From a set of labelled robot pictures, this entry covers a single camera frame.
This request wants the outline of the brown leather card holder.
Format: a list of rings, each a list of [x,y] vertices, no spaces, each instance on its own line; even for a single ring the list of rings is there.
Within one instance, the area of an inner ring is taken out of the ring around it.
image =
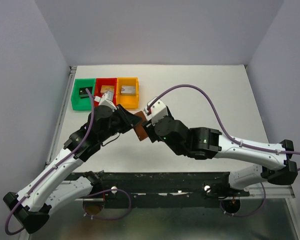
[[[143,111],[136,112],[134,115],[141,117],[141,122],[133,128],[138,140],[141,142],[148,138],[148,135],[145,129],[143,128],[143,123],[147,122],[147,118]]]

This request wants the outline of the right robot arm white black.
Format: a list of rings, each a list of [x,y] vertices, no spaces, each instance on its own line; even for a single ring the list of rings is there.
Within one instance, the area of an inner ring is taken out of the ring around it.
[[[217,129],[207,127],[188,128],[180,120],[165,116],[156,124],[142,123],[151,142],[164,142],[177,156],[195,160],[233,159],[251,163],[250,167],[230,172],[228,186],[234,190],[263,182],[273,185],[291,185],[297,175],[297,164],[285,153],[282,144],[258,142],[248,148],[229,140]]]

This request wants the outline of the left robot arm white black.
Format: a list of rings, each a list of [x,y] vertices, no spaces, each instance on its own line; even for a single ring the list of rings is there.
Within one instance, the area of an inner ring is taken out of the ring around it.
[[[51,203],[47,202],[62,181],[98,152],[104,141],[115,134],[130,131],[141,121],[140,116],[130,113],[121,105],[111,108],[99,104],[93,108],[87,122],[69,136],[55,159],[31,183],[3,197],[10,209],[5,223],[6,234],[13,235],[9,231],[11,217],[15,217],[29,234],[42,228],[52,211],[64,201],[53,197]]]

